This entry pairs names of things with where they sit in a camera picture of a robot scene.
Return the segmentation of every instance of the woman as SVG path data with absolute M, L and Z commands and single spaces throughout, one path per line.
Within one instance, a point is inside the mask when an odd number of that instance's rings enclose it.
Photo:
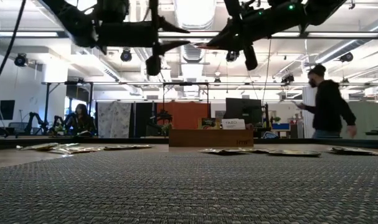
M 73 133 L 78 134 L 83 131 L 94 132 L 96 130 L 93 118 L 88 114 L 87 106 L 84 104 L 78 104 L 75 113 L 67 121 L 67 124 L 71 124 L 73 127 Z

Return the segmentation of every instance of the dark screen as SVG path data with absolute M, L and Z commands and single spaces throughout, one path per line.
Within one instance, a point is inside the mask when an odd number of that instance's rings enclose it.
M 244 119 L 246 124 L 262 123 L 262 100 L 226 98 L 224 119 Z
M 3 115 L 3 120 L 13 120 L 13 114 L 14 114 L 14 100 L 1 100 L 1 111 Z

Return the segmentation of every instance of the fluorescent light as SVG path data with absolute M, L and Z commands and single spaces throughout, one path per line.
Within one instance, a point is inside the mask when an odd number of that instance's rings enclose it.
M 0 31 L 0 38 L 11 38 L 13 32 Z M 58 37 L 56 32 L 17 32 L 16 37 Z
M 174 38 L 179 36 L 180 38 L 213 38 L 218 35 L 218 32 L 207 32 L 207 31 L 190 31 L 190 34 L 180 34 L 175 32 L 159 32 L 160 38 Z
M 300 36 L 299 32 L 280 32 L 273 34 L 272 37 L 298 37 Z
M 93 82 L 94 85 L 163 85 L 161 82 Z
M 308 37 L 362 37 L 372 38 L 378 37 L 378 32 L 310 32 Z
M 136 98 L 136 99 L 120 99 L 120 100 L 112 100 L 112 99 L 95 99 L 96 102 L 112 102 L 112 101 L 120 101 L 120 102 L 155 102 L 155 103 L 162 103 L 163 100 L 158 99 L 158 100 L 147 100 L 147 99 L 142 99 L 142 98 Z M 165 98 L 165 103 L 168 102 L 192 102 L 192 101 L 199 101 L 202 103 L 206 103 L 207 99 L 198 99 L 198 98 L 193 98 L 193 99 L 171 99 L 171 98 Z M 209 102 L 225 102 L 226 99 L 209 99 Z M 275 99 L 264 99 L 265 102 L 280 102 L 280 100 L 275 100 Z
M 196 38 L 196 39 L 206 39 L 206 38 L 213 38 L 218 35 L 219 32 L 215 31 L 190 31 L 190 34 L 180 34 L 175 32 L 159 32 L 158 35 L 160 38 Z M 279 32 L 273 34 L 272 37 L 298 37 L 300 36 L 299 32 Z

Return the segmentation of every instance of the camera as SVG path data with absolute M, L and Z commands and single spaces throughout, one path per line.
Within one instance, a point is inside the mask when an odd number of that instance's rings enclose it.
M 238 59 L 239 56 L 240 56 L 240 53 L 234 52 L 234 51 L 229 51 L 229 52 L 227 52 L 227 55 L 226 55 L 226 61 L 234 62 Z
M 28 59 L 25 53 L 18 53 L 16 59 L 14 59 L 14 64 L 17 67 L 27 67 L 28 66 Z
M 130 62 L 132 60 L 131 49 L 124 48 L 121 54 L 121 60 L 123 62 Z
M 338 59 L 340 62 L 352 62 L 353 54 L 348 52 Z
M 290 83 L 294 82 L 294 75 L 289 73 L 281 78 L 282 86 L 288 86 Z

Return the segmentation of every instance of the gray carpet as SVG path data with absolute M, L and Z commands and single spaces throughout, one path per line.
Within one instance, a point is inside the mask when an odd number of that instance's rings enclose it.
M 96 152 L 0 169 L 0 223 L 378 223 L 378 157 Z

